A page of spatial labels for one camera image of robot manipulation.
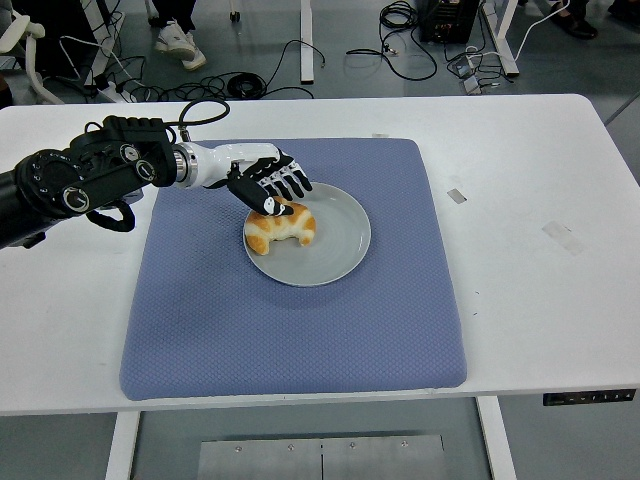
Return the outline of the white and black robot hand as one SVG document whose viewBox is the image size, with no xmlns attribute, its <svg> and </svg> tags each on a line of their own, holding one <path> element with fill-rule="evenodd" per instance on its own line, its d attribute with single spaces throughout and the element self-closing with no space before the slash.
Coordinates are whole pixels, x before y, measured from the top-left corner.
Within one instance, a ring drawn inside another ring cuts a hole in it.
<svg viewBox="0 0 640 480">
<path fill-rule="evenodd" d="M 225 187 L 253 211 L 287 216 L 283 204 L 312 190 L 307 175 L 293 157 L 271 143 L 236 143 L 206 148 L 196 143 L 179 145 L 186 161 L 183 188 Z"/>
</svg>

